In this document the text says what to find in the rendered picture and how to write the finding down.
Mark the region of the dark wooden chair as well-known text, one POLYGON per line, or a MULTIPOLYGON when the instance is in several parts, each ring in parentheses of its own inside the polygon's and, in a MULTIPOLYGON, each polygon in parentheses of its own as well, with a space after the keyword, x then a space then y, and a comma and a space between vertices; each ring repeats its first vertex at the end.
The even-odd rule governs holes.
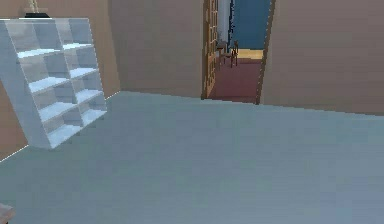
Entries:
POLYGON ((228 53, 224 53, 222 55, 223 62, 226 62, 226 59, 230 59, 230 67, 237 66, 238 65, 238 51, 239 51, 239 45, 238 41, 235 40, 233 43, 233 46, 231 47, 231 50, 228 53))

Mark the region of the white curtain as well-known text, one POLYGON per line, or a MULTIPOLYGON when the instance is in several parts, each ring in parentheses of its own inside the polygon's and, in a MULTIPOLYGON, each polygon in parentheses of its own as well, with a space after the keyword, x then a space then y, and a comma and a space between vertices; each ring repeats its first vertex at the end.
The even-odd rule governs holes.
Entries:
POLYGON ((228 42, 230 1, 218 0, 218 36, 225 42, 228 42))

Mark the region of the white open shelf unit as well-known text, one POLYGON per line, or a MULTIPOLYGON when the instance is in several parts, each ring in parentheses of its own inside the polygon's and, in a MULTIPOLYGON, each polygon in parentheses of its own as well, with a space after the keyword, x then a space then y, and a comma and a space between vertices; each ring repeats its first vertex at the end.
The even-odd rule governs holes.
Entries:
POLYGON ((87 18, 0 19, 0 81, 32 147, 54 149, 107 112, 87 18))

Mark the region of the tan statue on black base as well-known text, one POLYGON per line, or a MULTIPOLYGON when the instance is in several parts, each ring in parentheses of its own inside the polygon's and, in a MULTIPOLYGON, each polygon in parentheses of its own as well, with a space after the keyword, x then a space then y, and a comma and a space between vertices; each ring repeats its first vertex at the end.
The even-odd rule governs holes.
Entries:
POLYGON ((41 11, 37 0, 27 0, 28 7, 24 9, 26 18, 49 18, 49 15, 41 11))

